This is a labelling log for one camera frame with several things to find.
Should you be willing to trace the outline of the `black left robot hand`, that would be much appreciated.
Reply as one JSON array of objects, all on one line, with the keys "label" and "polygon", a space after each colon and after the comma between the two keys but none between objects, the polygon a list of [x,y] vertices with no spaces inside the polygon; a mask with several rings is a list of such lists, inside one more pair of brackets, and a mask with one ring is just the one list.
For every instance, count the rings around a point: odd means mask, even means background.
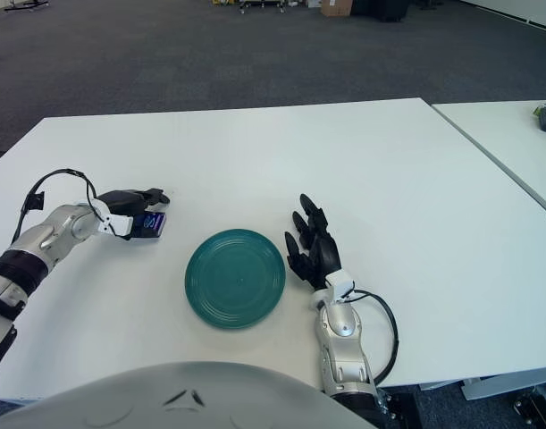
[{"label": "black left robot hand", "polygon": [[166,214],[155,208],[170,204],[162,189],[113,190],[97,199],[109,210],[107,229],[112,235],[123,240],[158,239],[161,236]]}]

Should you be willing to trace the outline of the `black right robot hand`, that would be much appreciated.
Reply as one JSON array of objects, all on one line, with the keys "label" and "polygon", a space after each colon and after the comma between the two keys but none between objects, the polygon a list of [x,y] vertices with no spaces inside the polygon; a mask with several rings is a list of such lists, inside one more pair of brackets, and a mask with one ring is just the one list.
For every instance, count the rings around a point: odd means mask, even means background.
[{"label": "black right robot hand", "polygon": [[314,291],[324,290],[326,277],[342,268],[339,250],[327,231],[328,222],[323,209],[304,193],[299,196],[299,201],[307,219],[297,211],[292,213],[298,240],[290,232],[284,232],[287,261],[301,281],[307,282]]}]

